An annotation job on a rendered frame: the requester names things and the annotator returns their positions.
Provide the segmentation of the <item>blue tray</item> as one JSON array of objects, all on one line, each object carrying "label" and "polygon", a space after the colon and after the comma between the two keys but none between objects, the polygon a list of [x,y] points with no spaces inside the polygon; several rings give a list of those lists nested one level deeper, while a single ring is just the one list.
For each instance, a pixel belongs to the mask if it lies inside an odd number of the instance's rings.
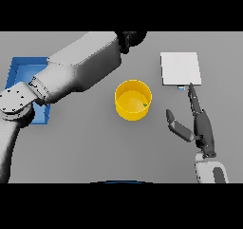
[{"label": "blue tray", "polygon": [[[13,57],[9,65],[8,77],[5,88],[9,88],[19,82],[28,84],[34,75],[47,67],[46,57]],[[33,104],[35,116],[32,124],[47,124],[49,120],[50,105],[39,106]]]}]

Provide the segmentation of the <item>yellow bowl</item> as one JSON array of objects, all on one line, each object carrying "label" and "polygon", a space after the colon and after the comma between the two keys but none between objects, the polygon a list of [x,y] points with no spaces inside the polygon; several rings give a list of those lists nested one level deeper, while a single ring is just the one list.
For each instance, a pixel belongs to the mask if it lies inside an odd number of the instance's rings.
[{"label": "yellow bowl", "polygon": [[127,80],[118,85],[114,93],[114,105],[120,117],[126,121],[138,121],[146,116],[152,103],[149,86],[140,80]]}]

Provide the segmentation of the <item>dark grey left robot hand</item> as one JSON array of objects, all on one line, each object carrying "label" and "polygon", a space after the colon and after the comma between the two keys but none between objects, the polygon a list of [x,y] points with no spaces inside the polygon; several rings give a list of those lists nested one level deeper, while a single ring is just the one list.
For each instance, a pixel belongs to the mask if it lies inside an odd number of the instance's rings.
[{"label": "dark grey left robot hand", "polygon": [[146,31],[116,31],[120,52],[127,54],[131,47],[139,45],[146,37]]}]

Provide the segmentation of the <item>pale square measuring scale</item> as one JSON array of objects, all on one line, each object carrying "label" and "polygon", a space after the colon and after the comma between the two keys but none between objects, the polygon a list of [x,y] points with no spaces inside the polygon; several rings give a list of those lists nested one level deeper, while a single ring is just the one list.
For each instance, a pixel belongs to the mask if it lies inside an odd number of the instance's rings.
[{"label": "pale square measuring scale", "polygon": [[195,52],[162,52],[160,66],[164,86],[201,85],[199,63]]}]

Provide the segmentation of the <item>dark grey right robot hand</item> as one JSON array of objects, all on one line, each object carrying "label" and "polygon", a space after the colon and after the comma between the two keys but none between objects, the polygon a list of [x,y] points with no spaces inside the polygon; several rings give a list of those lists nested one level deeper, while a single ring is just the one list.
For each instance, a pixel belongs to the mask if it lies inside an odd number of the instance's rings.
[{"label": "dark grey right robot hand", "polygon": [[188,97],[194,117],[194,130],[177,121],[170,109],[166,110],[168,128],[187,143],[195,141],[204,158],[214,158],[216,156],[214,132],[206,111],[200,107],[193,84],[188,87]]}]

